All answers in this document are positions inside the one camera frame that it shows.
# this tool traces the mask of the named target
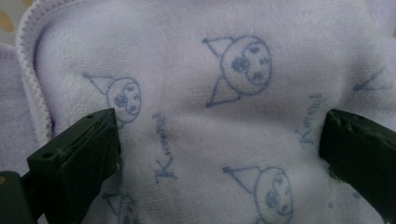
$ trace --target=white towel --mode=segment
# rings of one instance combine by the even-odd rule
[[[17,37],[35,133],[116,108],[123,164],[85,223],[382,223],[318,157],[332,108],[396,127],[370,6],[37,1]]]

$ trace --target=character eye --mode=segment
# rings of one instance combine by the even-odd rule
[[[129,86],[129,87],[126,88],[126,90],[127,90],[127,91],[134,91],[134,87]]]
[[[254,75],[253,75],[253,80],[262,80],[262,78],[263,78],[263,75],[262,75],[262,73],[255,73]]]
[[[136,111],[136,109],[137,109],[137,106],[133,105],[133,106],[131,106],[131,107],[129,108],[128,112],[134,113],[134,111]]]
[[[128,203],[127,209],[130,213],[132,213],[134,211],[134,209],[132,208],[132,205],[130,203]]]
[[[233,63],[231,64],[233,70],[238,73],[247,70],[248,66],[249,66],[249,62],[245,58],[235,58],[233,60]]]
[[[281,185],[281,184],[283,184],[283,178],[278,176],[278,177],[276,177],[275,182],[276,182],[278,185]]]
[[[254,54],[259,52],[259,50],[260,50],[260,48],[258,48],[258,47],[249,49],[249,51],[254,53]]]
[[[128,216],[125,216],[125,217],[124,217],[124,219],[123,219],[123,221],[122,221],[122,224],[131,224],[131,220],[129,219]]]
[[[124,95],[118,95],[114,98],[114,104],[118,107],[125,107],[128,104],[128,99]]]
[[[268,191],[265,195],[265,203],[267,204],[268,208],[275,208],[279,203],[279,199],[273,191]]]
[[[283,205],[283,206],[282,206],[282,213],[288,211],[288,208],[289,208],[289,207],[288,207],[286,204]]]
[[[260,64],[268,64],[270,61],[268,59],[260,59]]]

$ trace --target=lavender fabric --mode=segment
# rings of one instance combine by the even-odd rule
[[[38,148],[15,49],[0,44],[0,170],[24,175]]]
[[[116,108],[123,163],[84,223],[383,223],[318,143],[332,108],[396,129],[394,8],[39,0],[13,74],[40,146]]]

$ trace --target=cartoon face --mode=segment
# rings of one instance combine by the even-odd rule
[[[223,77],[240,94],[263,91],[272,75],[270,51],[256,36],[242,36],[225,50],[220,59]]]
[[[129,196],[122,197],[120,201],[119,224],[137,224],[137,213],[134,201]]]
[[[256,182],[255,202],[265,223],[286,224],[293,214],[290,182],[279,168],[262,171]]]
[[[107,104],[116,108],[119,122],[134,121],[140,111],[139,85],[130,77],[114,81],[107,93]]]

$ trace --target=character ear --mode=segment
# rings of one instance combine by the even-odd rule
[[[103,95],[107,94],[108,89],[110,89],[111,84],[114,82],[114,78],[112,77],[94,77],[87,73],[84,73],[83,76],[89,79],[93,86]]]
[[[394,77],[389,75],[387,67],[380,69],[378,72],[373,72],[371,77],[364,80],[360,84],[353,87],[353,91],[380,91],[387,90],[393,87]]]
[[[219,77],[215,83],[215,87],[213,88],[212,96],[210,97],[209,102],[206,103],[206,107],[226,104],[240,99],[241,95],[231,89],[224,77]]]
[[[105,193],[103,194],[102,198],[110,206],[111,211],[114,213],[114,215],[118,216],[120,214],[120,204],[121,204],[122,195],[118,193],[116,194]]]
[[[202,41],[203,44],[206,44],[212,53],[216,55],[216,57],[221,57],[224,54],[225,50],[228,46],[233,43],[233,39],[231,37],[223,37],[223,38],[216,38],[216,39],[204,39]]]
[[[256,191],[256,182],[261,174],[261,170],[258,166],[236,169],[224,167],[223,173],[229,175],[247,193],[253,194]]]

